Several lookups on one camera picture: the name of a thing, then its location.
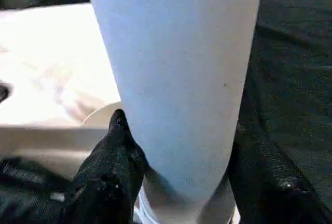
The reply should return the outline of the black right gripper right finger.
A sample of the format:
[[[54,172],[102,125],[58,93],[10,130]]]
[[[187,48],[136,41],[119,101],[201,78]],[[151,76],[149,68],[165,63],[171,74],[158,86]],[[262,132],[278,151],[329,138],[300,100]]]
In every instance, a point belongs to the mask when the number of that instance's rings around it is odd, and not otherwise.
[[[331,223],[312,184],[259,130],[237,126],[228,176],[240,223]]]

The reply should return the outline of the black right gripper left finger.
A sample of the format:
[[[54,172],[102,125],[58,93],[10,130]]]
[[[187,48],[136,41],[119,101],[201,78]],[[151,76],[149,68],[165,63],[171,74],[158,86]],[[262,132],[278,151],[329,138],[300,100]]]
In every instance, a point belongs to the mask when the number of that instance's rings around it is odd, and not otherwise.
[[[145,155],[117,109],[68,188],[62,223],[132,223],[145,170]]]

